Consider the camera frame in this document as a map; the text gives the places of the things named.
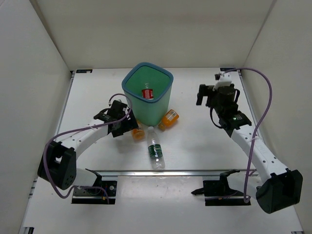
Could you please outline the clear bottle green label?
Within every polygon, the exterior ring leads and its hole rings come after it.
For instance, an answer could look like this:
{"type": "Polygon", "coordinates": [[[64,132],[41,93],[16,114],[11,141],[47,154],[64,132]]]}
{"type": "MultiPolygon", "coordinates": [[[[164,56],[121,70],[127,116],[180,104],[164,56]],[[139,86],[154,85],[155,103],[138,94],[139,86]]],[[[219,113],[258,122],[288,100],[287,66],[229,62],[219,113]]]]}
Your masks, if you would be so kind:
{"type": "Polygon", "coordinates": [[[147,144],[152,168],[154,170],[163,170],[165,168],[163,152],[160,140],[153,126],[149,126],[147,129],[147,144]]]}

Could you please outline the clear bottle red label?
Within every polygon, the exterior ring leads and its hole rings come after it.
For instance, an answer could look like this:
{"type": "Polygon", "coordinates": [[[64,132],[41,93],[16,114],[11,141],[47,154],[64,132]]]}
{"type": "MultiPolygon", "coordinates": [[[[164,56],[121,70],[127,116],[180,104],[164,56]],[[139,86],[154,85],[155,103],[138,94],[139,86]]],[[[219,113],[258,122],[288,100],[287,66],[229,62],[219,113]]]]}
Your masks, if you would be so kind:
{"type": "Polygon", "coordinates": [[[153,100],[154,99],[154,93],[153,89],[142,89],[142,97],[147,100],[153,100]]]}

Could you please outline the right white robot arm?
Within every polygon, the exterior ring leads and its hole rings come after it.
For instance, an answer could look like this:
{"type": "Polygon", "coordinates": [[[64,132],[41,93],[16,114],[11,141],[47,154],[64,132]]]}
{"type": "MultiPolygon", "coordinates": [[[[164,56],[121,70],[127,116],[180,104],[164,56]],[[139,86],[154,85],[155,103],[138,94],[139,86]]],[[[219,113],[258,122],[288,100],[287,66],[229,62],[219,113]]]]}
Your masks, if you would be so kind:
{"type": "Polygon", "coordinates": [[[254,127],[248,117],[238,109],[237,100],[240,91],[233,84],[214,89],[212,85],[200,85],[197,93],[197,105],[207,97],[206,106],[210,112],[216,112],[220,129],[250,157],[256,168],[257,177],[245,177],[248,172],[232,169],[219,176],[219,190],[224,195],[246,192],[254,198],[260,208],[274,213],[299,203],[303,176],[298,170],[290,170],[269,150],[264,142],[254,134],[254,127]]]}

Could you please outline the orange juice bottle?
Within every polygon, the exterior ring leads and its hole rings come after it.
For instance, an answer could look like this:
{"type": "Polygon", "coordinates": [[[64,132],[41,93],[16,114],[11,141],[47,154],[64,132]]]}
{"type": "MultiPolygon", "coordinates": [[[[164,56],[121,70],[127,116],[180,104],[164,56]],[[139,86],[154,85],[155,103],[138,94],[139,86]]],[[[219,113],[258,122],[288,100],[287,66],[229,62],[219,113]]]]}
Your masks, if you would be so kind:
{"type": "Polygon", "coordinates": [[[162,131],[165,131],[167,129],[170,129],[178,120],[179,114],[173,110],[170,109],[161,119],[158,127],[162,131]]]}
{"type": "Polygon", "coordinates": [[[144,139],[145,132],[142,128],[141,122],[139,120],[137,120],[136,122],[137,122],[138,127],[132,130],[132,137],[134,140],[139,141],[139,140],[144,139]]]}

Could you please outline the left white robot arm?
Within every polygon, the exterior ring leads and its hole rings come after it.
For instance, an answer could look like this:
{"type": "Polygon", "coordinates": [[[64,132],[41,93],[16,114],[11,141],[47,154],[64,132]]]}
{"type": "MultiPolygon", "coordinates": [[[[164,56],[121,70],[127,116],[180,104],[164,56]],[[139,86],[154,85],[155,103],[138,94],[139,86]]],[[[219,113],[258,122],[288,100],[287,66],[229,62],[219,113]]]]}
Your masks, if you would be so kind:
{"type": "Polygon", "coordinates": [[[46,165],[54,185],[66,190],[71,186],[85,187],[91,195],[102,190],[100,175],[77,167],[78,157],[99,139],[118,137],[138,127],[133,111],[127,104],[114,100],[110,108],[101,110],[84,131],[70,132],[69,136],[48,144],[46,165]]]}

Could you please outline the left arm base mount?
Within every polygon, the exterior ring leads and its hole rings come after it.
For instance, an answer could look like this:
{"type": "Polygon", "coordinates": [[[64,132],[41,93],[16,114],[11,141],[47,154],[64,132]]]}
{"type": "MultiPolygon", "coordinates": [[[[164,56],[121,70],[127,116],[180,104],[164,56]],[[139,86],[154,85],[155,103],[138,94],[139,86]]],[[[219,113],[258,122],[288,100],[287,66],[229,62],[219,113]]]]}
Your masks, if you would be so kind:
{"type": "Polygon", "coordinates": [[[104,176],[89,169],[78,169],[74,181],[72,204],[114,205],[117,177],[104,176]]]}

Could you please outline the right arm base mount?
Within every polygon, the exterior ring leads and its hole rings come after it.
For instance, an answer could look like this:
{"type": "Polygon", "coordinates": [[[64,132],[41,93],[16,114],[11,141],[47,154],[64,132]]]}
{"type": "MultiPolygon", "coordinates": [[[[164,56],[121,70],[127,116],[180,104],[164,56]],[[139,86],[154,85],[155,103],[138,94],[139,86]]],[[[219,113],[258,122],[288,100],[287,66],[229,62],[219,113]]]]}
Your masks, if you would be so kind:
{"type": "Polygon", "coordinates": [[[251,202],[244,202],[243,193],[229,187],[228,177],[240,173],[232,169],[220,174],[218,180],[204,180],[203,187],[195,189],[192,195],[204,195],[205,206],[250,206],[251,202]]]}

